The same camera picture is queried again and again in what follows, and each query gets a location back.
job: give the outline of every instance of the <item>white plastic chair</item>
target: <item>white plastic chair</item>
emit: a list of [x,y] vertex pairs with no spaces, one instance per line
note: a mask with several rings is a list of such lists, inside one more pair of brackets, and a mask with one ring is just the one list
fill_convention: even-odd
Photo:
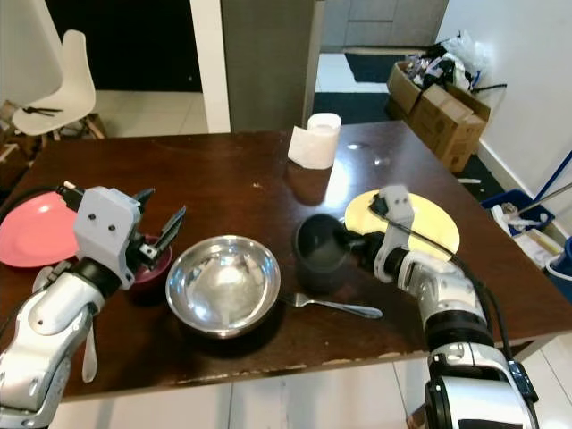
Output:
[[96,105],[96,88],[89,71],[86,37],[69,29],[62,43],[62,86],[52,95],[40,98],[28,106],[62,109],[53,116],[27,114],[18,109],[13,116],[16,128],[29,136],[38,136],[76,122],[91,113]]

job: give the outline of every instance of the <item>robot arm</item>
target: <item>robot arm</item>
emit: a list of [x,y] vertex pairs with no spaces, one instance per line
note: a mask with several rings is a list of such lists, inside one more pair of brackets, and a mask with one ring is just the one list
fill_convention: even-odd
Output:
[[48,426],[63,395],[72,356],[92,329],[93,317],[117,289],[128,289],[143,264],[153,267],[177,235],[184,207],[165,225],[161,238],[146,243],[137,227],[149,189],[134,198],[117,189],[79,189],[65,183],[57,192],[78,212],[74,233],[79,262],[44,268],[34,294],[16,317],[10,346],[0,355],[0,427]]
[[535,429],[532,403],[538,397],[522,365],[494,348],[483,310],[486,303],[479,299],[476,285],[451,262],[408,251],[413,210],[407,190],[381,189],[369,208],[392,221],[379,250],[370,253],[374,275],[382,282],[396,282],[419,305],[430,350],[427,426]]

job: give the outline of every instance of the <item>toilet paper roll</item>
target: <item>toilet paper roll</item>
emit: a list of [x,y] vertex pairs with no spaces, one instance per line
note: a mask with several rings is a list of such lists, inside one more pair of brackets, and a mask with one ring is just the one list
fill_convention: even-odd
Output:
[[307,130],[294,127],[288,158],[304,168],[330,168],[336,156],[340,126],[337,114],[313,114],[307,120]]

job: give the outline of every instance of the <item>white tile floor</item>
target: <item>white tile floor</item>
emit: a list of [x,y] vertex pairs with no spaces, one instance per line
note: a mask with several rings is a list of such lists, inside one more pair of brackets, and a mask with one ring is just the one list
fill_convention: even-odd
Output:
[[[572,334],[524,364],[543,429],[572,428]],[[424,359],[63,403],[52,429],[405,429],[424,400]]]
[[196,92],[98,91],[94,111],[109,137],[208,132],[203,95]]
[[[322,54],[316,91],[387,92],[356,83],[344,55]],[[96,111],[112,137],[207,132],[202,94],[98,91]],[[572,333],[525,361],[543,429],[572,429]],[[424,400],[424,359],[215,386],[65,402],[52,429],[405,428]]]
[[320,54],[316,92],[388,92],[384,83],[356,82],[344,54]]

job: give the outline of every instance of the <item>black mug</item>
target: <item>black mug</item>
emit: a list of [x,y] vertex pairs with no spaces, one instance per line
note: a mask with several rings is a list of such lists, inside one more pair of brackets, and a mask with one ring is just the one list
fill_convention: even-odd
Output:
[[344,226],[328,214],[308,217],[294,232],[293,248],[299,283],[313,293],[331,293],[342,284],[340,271],[348,251],[340,237]]

